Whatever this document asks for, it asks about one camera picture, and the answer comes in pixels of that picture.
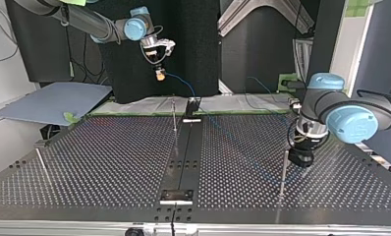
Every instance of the black wall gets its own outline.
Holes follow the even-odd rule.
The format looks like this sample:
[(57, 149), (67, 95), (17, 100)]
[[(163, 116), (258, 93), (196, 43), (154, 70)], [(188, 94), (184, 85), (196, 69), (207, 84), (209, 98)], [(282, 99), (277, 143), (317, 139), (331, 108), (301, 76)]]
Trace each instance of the black wall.
[[(383, 93), (391, 89), (391, 0), (376, 3), (373, 8), (354, 91), (356, 89)], [(391, 131), (378, 132), (365, 143), (391, 162)]]

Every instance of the optical breadboard table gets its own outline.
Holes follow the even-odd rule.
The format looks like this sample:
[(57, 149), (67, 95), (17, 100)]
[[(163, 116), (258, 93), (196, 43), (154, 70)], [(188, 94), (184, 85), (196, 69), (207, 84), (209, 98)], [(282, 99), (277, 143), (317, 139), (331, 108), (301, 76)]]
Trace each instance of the optical breadboard table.
[[(170, 116), (84, 119), (0, 173), (0, 224), (391, 226), (391, 173), (357, 147), (331, 138), (289, 165), (280, 198), (294, 116), (200, 117), (177, 133)], [(167, 191), (191, 204), (162, 205)]]

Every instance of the metal rod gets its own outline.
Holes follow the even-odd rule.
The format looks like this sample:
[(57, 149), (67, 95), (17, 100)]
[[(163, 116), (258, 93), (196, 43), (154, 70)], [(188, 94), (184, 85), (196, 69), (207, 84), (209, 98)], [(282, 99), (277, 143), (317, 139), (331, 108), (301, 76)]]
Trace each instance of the metal rod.
[(285, 188), (285, 179), (287, 177), (287, 167), (288, 167), (288, 151), (284, 152), (284, 163), (282, 166), (282, 179), (281, 179), (281, 189), (279, 191), (279, 197), (284, 198), (284, 188)]
[(40, 153), (39, 148), (36, 148), (35, 151), (36, 151), (36, 154), (37, 154), (38, 157), (39, 157), (39, 160), (40, 160), (40, 163), (41, 163), (41, 165), (42, 165), (42, 168), (45, 169), (45, 171), (46, 171), (46, 165), (45, 165), (45, 162), (44, 162), (43, 159), (42, 159), (42, 154)]
[[(62, 2), (56, 0), (47, 0), (46, 4), (34, 0), (15, 0), (25, 9), (37, 14), (47, 15), (52, 14), (52, 17), (63, 21), (61, 13)], [(105, 38), (109, 35), (111, 29), (107, 22), (97, 13), (89, 10), (86, 7), (68, 5), (69, 8), (69, 23), (74, 28), (89, 33), (97, 38)]]
[(172, 117), (174, 119), (174, 132), (177, 134), (177, 119), (175, 118), (175, 100), (172, 97)]

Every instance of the light blue panel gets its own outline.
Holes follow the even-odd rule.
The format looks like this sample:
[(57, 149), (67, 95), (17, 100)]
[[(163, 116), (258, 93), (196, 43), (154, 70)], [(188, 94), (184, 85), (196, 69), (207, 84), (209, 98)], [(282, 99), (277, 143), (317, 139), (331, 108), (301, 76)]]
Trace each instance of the light blue panel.
[(331, 133), (347, 144), (357, 144), (370, 139), (378, 129), (378, 121), (368, 109), (346, 105), (332, 110), (326, 118)]
[(309, 80), (308, 89), (342, 90), (345, 86), (343, 78), (331, 73), (317, 73)]
[(132, 41), (141, 40), (146, 35), (146, 26), (143, 20), (131, 18), (125, 23), (125, 35)]
[(0, 110), (0, 117), (69, 126), (64, 112), (81, 118), (111, 90), (83, 83), (54, 83), (7, 105)]
[(147, 11), (146, 7), (139, 7), (131, 10), (131, 17), (144, 14), (149, 14), (149, 11)]

